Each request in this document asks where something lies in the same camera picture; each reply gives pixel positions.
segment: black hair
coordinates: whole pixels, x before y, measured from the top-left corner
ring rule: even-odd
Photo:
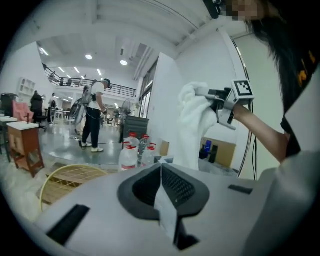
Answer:
[[[250,20],[245,23],[260,41],[269,46],[279,73],[283,110],[287,112],[303,90],[299,85],[298,74],[301,70],[302,51],[307,50],[303,49],[307,40],[304,37],[306,30],[301,24],[303,21],[296,22],[293,15],[300,15],[304,11],[295,12],[297,10],[292,9],[294,6],[285,0],[261,1],[270,2],[278,10],[282,19],[265,17],[262,20]]]

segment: wooden cabinet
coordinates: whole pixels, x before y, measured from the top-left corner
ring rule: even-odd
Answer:
[[[36,169],[45,167],[40,150],[38,124],[22,121],[8,123],[7,126],[10,152],[16,167],[29,171],[34,177]]]

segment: ceiling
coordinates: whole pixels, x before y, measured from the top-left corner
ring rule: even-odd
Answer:
[[[213,20],[203,0],[47,0],[21,27],[10,49],[38,42],[49,53],[41,55],[49,68],[125,70],[137,80],[160,52],[176,59],[230,22],[223,16]],[[233,24],[230,31],[243,32]],[[126,69],[121,60],[128,62]]]

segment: woman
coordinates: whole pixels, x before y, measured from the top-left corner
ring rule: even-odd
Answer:
[[[267,43],[275,60],[286,113],[308,85],[319,63],[319,46],[314,35],[316,6],[285,0],[226,0],[229,16],[245,20],[249,30]],[[298,141],[283,117],[284,134],[262,122],[246,108],[236,105],[234,118],[244,124],[281,163],[300,152]]]

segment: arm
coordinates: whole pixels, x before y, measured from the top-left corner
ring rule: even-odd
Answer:
[[[234,118],[247,127],[280,163],[286,159],[290,135],[272,129],[241,105],[236,105],[233,112]]]
[[[105,110],[105,107],[104,107],[104,104],[102,103],[102,93],[101,92],[97,92],[95,94],[96,96],[96,103],[98,103],[100,109],[101,109],[101,112],[104,112]]]

